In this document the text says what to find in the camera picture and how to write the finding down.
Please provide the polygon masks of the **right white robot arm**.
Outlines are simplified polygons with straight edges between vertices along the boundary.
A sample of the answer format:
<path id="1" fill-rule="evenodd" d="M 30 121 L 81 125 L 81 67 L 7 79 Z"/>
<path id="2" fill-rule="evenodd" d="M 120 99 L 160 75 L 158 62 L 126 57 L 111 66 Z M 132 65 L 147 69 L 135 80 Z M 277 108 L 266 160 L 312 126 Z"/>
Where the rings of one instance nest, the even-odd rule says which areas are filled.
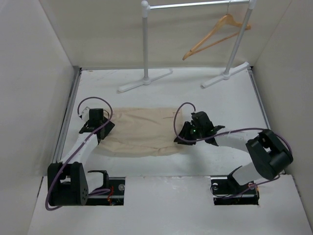
<path id="1" fill-rule="evenodd" d="M 229 130 L 223 125 L 214 125 L 203 111 L 192 113 L 191 118 L 180 131 L 174 131 L 175 143 L 195 145 L 204 141 L 213 146 L 241 150 L 251 158 L 249 164 L 233 170 L 221 183 L 211 184 L 216 197 L 230 200 L 257 189 L 259 179 L 264 179 L 265 183 L 277 180 L 293 162 L 290 146 L 272 130 L 255 128 L 257 136 L 249 139 L 250 128 Z"/>

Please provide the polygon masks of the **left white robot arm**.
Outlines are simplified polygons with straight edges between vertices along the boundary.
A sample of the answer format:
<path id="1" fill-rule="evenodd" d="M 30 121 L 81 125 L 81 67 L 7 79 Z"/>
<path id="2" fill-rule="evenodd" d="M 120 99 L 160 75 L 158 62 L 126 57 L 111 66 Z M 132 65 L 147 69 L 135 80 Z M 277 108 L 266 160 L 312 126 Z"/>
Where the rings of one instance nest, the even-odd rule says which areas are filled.
<path id="1" fill-rule="evenodd" d="M 90 197 L 105 195 L 112 190 L 107 171 L 85 170 L 85 164 L 114 124 L 104 116 L 102 108 L 85 108 L 81 118 L 86 122 L 74 147 L 47 169 L 45 208 L 48 211 L 62 206 L 84 206 Z"/>

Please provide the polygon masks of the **beige trousers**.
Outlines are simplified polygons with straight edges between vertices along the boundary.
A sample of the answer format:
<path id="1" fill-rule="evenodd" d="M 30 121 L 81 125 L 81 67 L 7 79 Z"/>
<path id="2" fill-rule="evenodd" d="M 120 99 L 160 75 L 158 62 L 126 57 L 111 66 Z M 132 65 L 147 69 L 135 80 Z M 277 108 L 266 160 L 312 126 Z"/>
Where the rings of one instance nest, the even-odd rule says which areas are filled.
<path id="1" fill-rule="evenodd" d="M 116 108 L 115 127 L 98 145 L 103 154 L 116 157 L 167 156 L 182 152 L 174 142 L 176 108 Z"/>

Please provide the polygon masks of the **wooden clothes hanger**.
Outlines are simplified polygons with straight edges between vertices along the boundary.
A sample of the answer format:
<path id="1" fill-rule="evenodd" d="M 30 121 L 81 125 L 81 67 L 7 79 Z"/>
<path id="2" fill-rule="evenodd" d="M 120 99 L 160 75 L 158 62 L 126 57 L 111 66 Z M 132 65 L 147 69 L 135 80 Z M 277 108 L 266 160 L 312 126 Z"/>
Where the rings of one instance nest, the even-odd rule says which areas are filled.
<path id="1" fill-rule="evenodd" d="M 244 22 L 239 22 L 235 20 L 234 16 L 230 14 L 227 10 L 226 14 L 216 22 L 212 29 L 184 54 L 182 60 L 185 61 L 187 58 L 194 54 L 197 54 L 203 50 L 222 43 L 232 37 L 238 36 L 243 25 Z M 217 35 L 221 33 L 222 30 L 225 28 L 234 28 L 237 29 L 237 31 L 234 31 L 232 34 L 229 34 L 225 37 L 218 37 Z"/>

